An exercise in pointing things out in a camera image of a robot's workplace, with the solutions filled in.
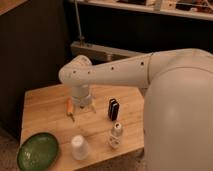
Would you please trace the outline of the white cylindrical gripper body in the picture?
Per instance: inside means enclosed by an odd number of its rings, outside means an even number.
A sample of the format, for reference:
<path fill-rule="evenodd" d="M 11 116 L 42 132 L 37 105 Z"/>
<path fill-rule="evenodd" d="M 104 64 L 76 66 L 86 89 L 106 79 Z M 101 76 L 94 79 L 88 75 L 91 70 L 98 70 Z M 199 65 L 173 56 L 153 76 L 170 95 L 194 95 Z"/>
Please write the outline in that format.
<path fill-rule="evenodd" d="M 71 98 L 73 104 L 79 107 L 85 107 L 92 103 L 92 95 L 88 85 L 73 86 L 71 89 Z"/>

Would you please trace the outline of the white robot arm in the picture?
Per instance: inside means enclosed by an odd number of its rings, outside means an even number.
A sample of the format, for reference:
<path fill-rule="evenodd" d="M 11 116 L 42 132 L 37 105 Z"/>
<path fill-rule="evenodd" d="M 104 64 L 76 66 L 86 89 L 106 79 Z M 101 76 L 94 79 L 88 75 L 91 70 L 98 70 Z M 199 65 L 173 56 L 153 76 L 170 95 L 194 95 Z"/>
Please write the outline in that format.
<path fill-rule="evenodd" d="M 91 84 L 142 90 L 146 171 L 213 171 L 213 54 L 178 49 L 99 65 L 79 55 L 59 79 L 78 106 L 91 102 Z"/>

